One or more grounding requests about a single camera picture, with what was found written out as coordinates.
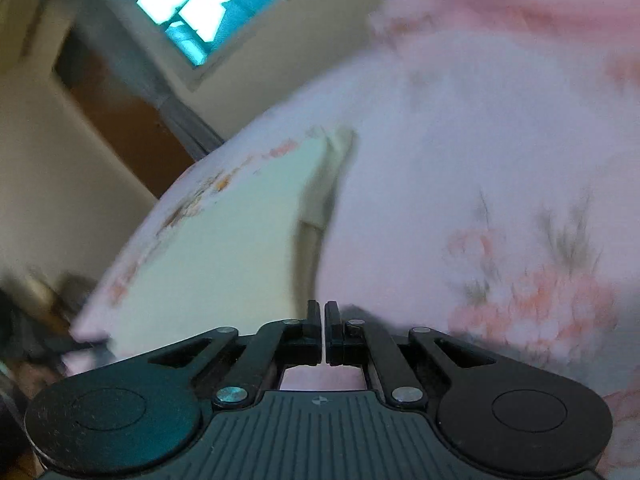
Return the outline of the pale yellow knit sweater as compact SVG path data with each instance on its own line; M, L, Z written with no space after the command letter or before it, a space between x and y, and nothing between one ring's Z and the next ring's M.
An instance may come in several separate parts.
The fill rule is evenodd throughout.
M356 141L314 129L227 168L196 164L122 248L73 335L105 339L116 362L217 327L245 335L301 318Z

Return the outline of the pink floral bed sheet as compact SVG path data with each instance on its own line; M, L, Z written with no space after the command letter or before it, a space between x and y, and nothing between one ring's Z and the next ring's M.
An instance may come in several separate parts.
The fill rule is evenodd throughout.
M639 45L373 33L186 171L352 130L311 299L593 388L613 416L600 473L637 478Z

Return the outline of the brown wooden door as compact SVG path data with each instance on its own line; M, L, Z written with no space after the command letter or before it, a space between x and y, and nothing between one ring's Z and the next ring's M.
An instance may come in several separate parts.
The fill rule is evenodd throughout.
M66 35L53 70L103 142L155 197L193 164L158 111L135 96L76 32Z

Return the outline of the grey left curtain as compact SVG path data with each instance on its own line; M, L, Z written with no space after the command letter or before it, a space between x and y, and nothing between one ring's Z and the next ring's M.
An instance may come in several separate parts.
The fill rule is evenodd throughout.
M76 26L110 71L160 120L194 160L224 144L209 124L184 104L152 58L104 0L80 0Z

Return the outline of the pink blanket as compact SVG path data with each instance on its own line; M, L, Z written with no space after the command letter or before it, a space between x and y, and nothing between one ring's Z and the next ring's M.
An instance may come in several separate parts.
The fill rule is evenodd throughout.
M390 39L461 28L634 49L639 0L382 0L371 25Z

